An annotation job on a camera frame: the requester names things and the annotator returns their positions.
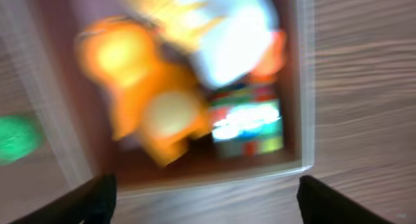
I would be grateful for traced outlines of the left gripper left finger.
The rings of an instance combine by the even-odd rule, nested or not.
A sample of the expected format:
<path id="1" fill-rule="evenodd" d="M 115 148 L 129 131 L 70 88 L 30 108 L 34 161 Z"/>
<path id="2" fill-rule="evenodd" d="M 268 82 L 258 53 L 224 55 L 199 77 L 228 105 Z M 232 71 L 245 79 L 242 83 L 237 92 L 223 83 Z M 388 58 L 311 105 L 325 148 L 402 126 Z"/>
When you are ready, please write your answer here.
<path id="1" fill-rule="evenodd" d="M 114 175 L 93 178 L 12 224 L 109 224 L 116 208 Z"/>

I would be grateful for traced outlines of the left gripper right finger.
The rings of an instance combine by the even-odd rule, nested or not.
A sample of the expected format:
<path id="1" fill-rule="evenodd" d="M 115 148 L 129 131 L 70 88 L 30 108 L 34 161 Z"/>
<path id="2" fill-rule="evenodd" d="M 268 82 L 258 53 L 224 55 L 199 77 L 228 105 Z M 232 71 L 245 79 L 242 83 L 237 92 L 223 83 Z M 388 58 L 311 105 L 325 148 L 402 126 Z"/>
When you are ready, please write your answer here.
<path id="1" fill-rule="evenodd" d="M 390 224 L 322 181 L 303 175 L 296 194 L 304 224 Z"/>

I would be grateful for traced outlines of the colourful puzzle cube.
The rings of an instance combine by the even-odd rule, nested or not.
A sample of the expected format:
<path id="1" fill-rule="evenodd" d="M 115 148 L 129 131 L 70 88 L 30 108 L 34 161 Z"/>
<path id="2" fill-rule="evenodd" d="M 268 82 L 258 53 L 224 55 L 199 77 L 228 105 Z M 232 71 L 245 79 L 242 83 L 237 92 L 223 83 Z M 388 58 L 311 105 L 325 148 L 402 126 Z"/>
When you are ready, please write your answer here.
<path id="1" fill-rule="evenodd" d="M 214 92 L 212 135 L 221 157 L 274 153 L 284 146 L 283 117 L 271 84 L 237 83 Z"/>

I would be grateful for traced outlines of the orange plastic duck toy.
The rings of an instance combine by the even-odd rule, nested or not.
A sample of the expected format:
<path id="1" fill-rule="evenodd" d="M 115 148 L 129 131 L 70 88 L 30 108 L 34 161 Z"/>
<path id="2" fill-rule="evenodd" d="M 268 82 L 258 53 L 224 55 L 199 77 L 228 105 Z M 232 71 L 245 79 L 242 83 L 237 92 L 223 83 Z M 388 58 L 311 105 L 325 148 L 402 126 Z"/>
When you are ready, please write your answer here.
<path id="1" fill-rule="evenodd" d="M 83 73 L 109 97 L 114 140 L 134 135 L 156 164 L 167 166 L 188 151 L 188 138 L 211 133 L 197 77 L 163 56 L 154 30 L 114 16 L 89 24 L 75 44 Z"/>

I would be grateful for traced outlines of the white plush duck toy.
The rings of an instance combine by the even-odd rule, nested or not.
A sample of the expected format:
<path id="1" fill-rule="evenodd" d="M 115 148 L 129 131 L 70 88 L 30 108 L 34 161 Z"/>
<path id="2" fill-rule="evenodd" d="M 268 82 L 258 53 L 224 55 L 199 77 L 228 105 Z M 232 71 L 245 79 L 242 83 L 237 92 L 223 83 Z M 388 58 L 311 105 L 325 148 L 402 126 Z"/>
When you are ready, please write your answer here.
<path id="1" fill-rule="evenodd" d="M 182 50 L 210 88 L 245 75 L 269 81 L 285 65 L 286 34 L 272 0 L 120 1 Z"/>

